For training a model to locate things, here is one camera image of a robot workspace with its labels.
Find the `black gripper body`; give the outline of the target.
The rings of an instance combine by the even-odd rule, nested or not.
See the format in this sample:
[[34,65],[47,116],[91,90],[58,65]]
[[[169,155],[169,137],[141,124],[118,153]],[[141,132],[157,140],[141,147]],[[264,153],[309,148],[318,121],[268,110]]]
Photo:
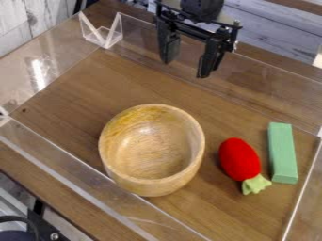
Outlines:
[[215,26],[228,32],[228,51],[237,47],[241,21],[224,14],[225,0],[157,0],[158,14],[201,31],[215,33]]

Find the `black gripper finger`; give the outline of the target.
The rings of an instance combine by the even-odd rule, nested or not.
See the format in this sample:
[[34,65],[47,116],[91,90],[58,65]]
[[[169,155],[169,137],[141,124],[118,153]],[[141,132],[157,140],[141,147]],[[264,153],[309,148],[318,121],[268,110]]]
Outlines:
[[205,54],[199,60],[198,77],[207,78],[215,70],[215,66],[221,62],[224,41],[218,39],[209,39],[205,44]]
[[162,19],[158,19],[158,41],[161,60],[169,64],[179,55],[182,39],[174,25]]

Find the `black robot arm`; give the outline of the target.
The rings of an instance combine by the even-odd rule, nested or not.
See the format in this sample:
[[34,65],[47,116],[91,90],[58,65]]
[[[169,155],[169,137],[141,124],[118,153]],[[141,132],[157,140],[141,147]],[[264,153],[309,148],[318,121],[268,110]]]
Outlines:
[[226,52],[238,44],[241,21],[222,13],[225,0],[155,0],[161,61],[169,64],[181,53],[182,35],[205,43],[198,78],[219,69]]

